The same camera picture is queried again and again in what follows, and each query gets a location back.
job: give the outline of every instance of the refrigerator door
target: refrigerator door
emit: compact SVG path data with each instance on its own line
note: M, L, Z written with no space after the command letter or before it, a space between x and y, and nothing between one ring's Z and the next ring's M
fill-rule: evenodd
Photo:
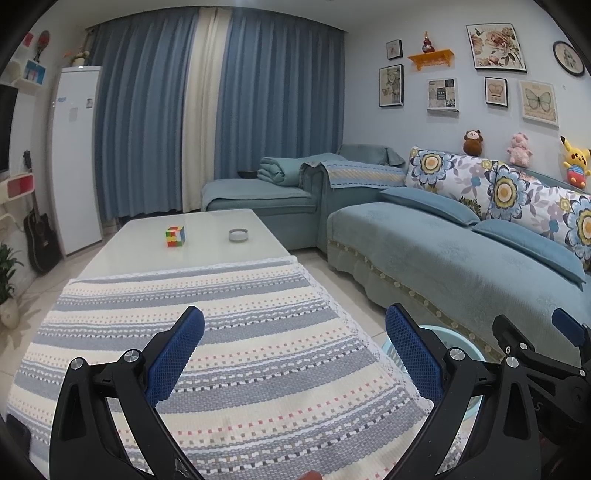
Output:
M94 113L100 67L63 69L51 130L51 186L62 253L102 240L94 171Z

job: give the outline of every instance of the rubik's cube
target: rubik's cube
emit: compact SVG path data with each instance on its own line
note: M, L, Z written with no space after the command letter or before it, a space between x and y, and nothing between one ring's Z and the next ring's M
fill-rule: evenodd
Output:
M184 240L183 226L172 226L166 230L166 244L169 247L182 247Z

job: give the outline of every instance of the coffee table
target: coffee table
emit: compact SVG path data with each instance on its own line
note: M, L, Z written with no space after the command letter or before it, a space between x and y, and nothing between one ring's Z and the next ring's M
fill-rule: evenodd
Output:
M170 226L185 227L182 247L167 247ZM234 243L228 231L246 228L248 240ZM88 263L78 278L145 273L220 263L281 258L289 252L252 210L184 213L128 222Z

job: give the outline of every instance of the picture frame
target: picture frame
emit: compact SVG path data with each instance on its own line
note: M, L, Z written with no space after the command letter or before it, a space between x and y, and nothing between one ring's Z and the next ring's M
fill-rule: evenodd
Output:
M510 23L467 25L476 70L527 73L515 27Z
M549 83L520 80L519 91L523 118L559 126L554 86Z
M585 75L585 65L576 50L564 41L554 42L552 46L554 58L558 64L575 77Z
M427 81L427 110L459 112L459 95L456 78Z
M402 57L402 40L392 40L386 43L386 55L388 60L395 60Z
M404 65L391 65L379 70L379 105L404 105Z
M507 79L484 77L484 95L487 105L509 108Z

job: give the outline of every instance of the television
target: television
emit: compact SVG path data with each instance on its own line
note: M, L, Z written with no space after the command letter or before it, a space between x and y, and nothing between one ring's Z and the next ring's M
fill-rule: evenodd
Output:
M0 173L10 167L10 133L18 88L0 85Z

